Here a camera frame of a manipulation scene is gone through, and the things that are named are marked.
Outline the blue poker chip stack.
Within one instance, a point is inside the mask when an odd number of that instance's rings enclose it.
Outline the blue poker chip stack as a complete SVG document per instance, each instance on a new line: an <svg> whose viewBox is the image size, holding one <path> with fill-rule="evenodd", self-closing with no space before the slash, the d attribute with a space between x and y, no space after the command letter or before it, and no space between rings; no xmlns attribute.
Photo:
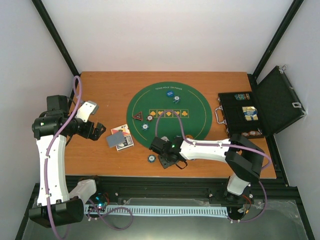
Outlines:
<svg viewBox="0 0 320 240"><path fill-rule="evenodd" d="M149 155L148 158L147 158L147 161L149 163L154 163L156 161L156 156L153 155L153 154Z"/></svg>

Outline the blue small blind button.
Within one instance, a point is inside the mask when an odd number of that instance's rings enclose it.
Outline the blue small blind button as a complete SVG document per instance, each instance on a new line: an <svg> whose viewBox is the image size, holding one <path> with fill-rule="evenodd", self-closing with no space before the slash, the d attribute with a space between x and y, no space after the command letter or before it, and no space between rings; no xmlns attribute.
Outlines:
<svg viewBox="0 0 320 240"><path fill-rule="evenodd" d="M168 90L165 94L168 98L173 98L175 96L175 93L173 90Z"/></svg>

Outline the dark red chips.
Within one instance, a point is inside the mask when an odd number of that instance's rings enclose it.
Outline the dark red chips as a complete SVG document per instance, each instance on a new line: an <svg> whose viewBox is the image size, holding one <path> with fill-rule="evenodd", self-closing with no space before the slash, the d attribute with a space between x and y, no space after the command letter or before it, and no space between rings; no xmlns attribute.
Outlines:
<svg viewBox="0 0 320 240"><path fill-rule="evenodd" d="M146 120L147 120L148 122L153 121L153 119L154 119L154 117L153 117L152 115L150 115L150 114L146 117Z"/></svg>

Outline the black red triangular dealer button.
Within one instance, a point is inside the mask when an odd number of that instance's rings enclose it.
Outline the black red triangular dealer button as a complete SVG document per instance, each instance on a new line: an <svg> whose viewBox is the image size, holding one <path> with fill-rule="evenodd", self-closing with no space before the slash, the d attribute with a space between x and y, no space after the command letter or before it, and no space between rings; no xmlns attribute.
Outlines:
<svg viewBox="0 0 320 240"><path fill-rule="evenodd" d="M143 112L142 111L139 111L138 113L136 113L136 114L134 114L133 116L132 116L132 118L134 119L134 120L138 120L138 121L143 121L144 120L144 117L143 117Z"/></svg>

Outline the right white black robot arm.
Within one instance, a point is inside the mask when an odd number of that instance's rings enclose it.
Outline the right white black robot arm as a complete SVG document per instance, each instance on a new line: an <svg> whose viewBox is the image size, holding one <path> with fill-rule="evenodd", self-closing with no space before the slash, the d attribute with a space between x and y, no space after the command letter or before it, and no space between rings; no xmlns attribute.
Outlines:
<svg viewBox="0 0 320 240"><path fill-rule="evenodd" d="M195 140L177 136L173 141L154 137L149 150L158 155L164 169L188 165L191 160L210 160L227 164L233 171L227 193L240 196L249 184L260 181L265 152L242 135L234 134L223 140Z"/></svg>

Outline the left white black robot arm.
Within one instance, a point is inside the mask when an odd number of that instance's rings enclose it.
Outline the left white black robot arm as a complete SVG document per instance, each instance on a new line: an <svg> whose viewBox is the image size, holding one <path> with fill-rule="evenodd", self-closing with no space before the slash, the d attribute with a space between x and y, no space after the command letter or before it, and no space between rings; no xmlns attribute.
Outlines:
<svg viewBox="0 0 320 240"><path fill-rule="evenodd" d="M68 97L47 97L47 110L32 124L32 131L40 160L40 186L36 206L29 210L33 222L51 228L81 222L85 203L103 198L104 188L97 184L96 176L79 181L68 191L65 172L67 137L78 135L97 141L106 131L101 124L94 124L89 117L98 110L92 101L78 102L70 113Z"/></svg>

